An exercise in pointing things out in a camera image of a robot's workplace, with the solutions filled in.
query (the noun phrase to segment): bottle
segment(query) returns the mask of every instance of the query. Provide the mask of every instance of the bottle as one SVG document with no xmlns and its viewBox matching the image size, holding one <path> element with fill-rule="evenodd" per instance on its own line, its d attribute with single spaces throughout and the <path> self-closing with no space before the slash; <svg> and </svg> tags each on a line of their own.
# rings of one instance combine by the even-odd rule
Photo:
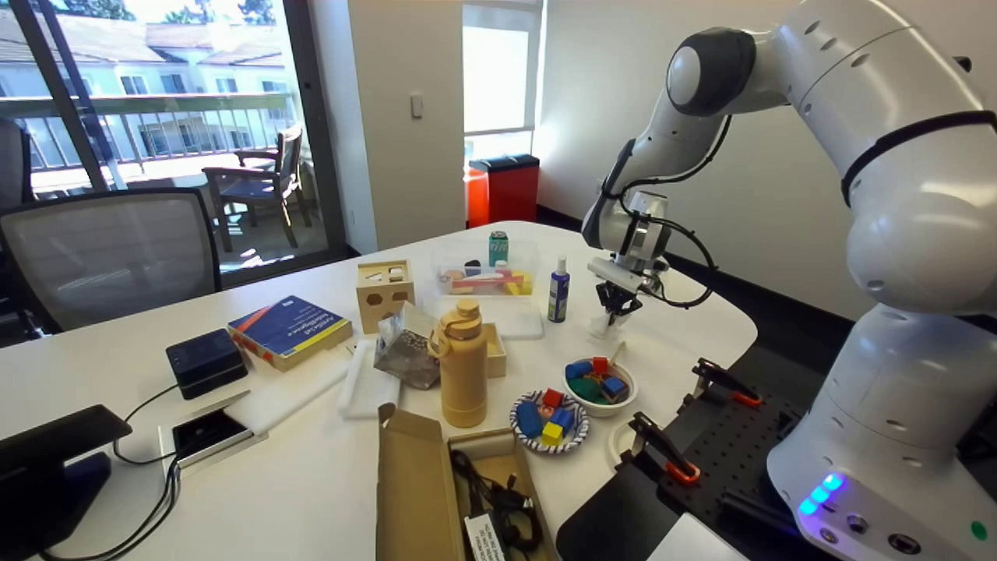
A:
<svg viewBox="0 0 997 561">
<path fill-rule="evenodd" d="M 486 417 L 486 327 L 472 300 L 438 319 L 431 333 L 431 356 L 438 363 L 443 417 L 455 426 L 472 426 Z"/>
<path fill-rule="evenodd" d="M 490 238 L 490 268 L 509 266 L 509 235 L 491 230 Z"/>
<path fill-rule="evenodd" d="M 556 259 L 556 270 L 552 270 L 552 291 L 549 291 L 549 322 L 552 324 L 565 324 L 565 319 L 567 319 L 567 287 L 570 287 L 567 261 Z"/>
</svg>

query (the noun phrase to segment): blue book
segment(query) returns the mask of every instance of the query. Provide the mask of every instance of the blue book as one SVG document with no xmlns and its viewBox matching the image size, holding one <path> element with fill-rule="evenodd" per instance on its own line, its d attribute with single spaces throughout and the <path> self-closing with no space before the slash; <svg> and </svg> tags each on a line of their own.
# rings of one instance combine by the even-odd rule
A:
<svg viewBox="0 0 997 561">
<path fill-rule="evenodd" d="M 317 348 L 349 341 L 353 324 L 307 300 L 286 295 L 275 305 L 228 322 L 228 333 L 236 346 L 263 359 L 277 372 L 286 372 Z"/>
</svg>

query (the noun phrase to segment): office chair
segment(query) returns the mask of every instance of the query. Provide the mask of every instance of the office chair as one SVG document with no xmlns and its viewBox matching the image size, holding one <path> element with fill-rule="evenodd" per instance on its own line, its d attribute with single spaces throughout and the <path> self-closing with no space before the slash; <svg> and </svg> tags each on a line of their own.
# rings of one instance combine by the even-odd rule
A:
<svg viewBox="0 0 997 561">
<path fill-rule="evenodd" d="M 14 122 L 0 118 L 0 211 L 28 205 L 30 201 L 30 136 Z M 0 274 L 0 315 L 14 315 L 25 333 L 30 333 L 28 313 L 12 295 L 8 274 Z"/>
<path fill-rule="evenodd" d="M 277 134 L 277 150 L 236 154 L 240 167 L 201 167 L 209 178 L 214 211 L 217 211 L 217 235 L 220 235 L 223 253 L 231 253 L 231 235 L 223 220 L 231 203 L 247 205 L 252 229 L 254 229 L 254 205 L 277 205 L 286 244 L 291 251 L 299 246 L 299 241 L 291 238 L 291 220 L 286 208 L 288 201 L 295 201 L 295 205 L 301 208 L 305 229 L 311 223 L 301 185 L 295 181 L 299 154 L 301 154 L 301 131 L 286 129 Z"/>
<path fill-rule="evenodd" d="M 30 203 L 30 136 L 0 118 L 0 211 Z"/>
<path fill-rule="evenodd" d="M 194 300 L 220 287 L 197 189 L 118 189 L 0 214 L 14 291 L 44 332 Z"/>
</svg>

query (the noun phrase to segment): tree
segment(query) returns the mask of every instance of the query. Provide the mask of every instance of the tree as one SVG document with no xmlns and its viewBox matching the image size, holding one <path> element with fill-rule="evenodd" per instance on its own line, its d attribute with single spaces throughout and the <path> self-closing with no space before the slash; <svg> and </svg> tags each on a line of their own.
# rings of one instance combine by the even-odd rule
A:
<svg viewBox="0 0 997 561">
<path fill-rule="evenodd" d="M 123 0 L 52 0 L 55 13 L 71 13 L 85 19 L 123 19 L 134 22 L 134 13 L 123 7 Z"/>
<path fill-rule="evenodd" d="M 240 13 L 247 25 L 275 25 L 275 0 L 242 0 Z"/>
<path fill-rule="evenodd" d="M 214 0 L 194 0 L 200 9 L 200 22 L 209 25 L 214 22 Z"/>
<path fill-rule="evenodd" d="M 164 25 L 201 25 L 201 15 L 194 13 L 191 7 L 183 7 L 183 9 L 164 13 L 163 22 Z"/>
</svg>

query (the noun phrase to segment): phone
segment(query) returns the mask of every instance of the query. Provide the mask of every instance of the phone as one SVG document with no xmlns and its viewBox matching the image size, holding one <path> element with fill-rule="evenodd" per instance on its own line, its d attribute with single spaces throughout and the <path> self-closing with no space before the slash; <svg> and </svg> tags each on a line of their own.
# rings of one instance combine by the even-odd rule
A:
<svg viewBox="0 0 997 561">
<path fill-rule="evenodd" d="M 223 407 L 194 417 L 187 423 L 176 423 L 171 433 L 173 433 L 173 453 L 180 468 L 197 463 L 209 454 L 217 454 L 220 448 L 231 448 L 252 435 L 252 431 L 228 417 Z"/>
</svg>

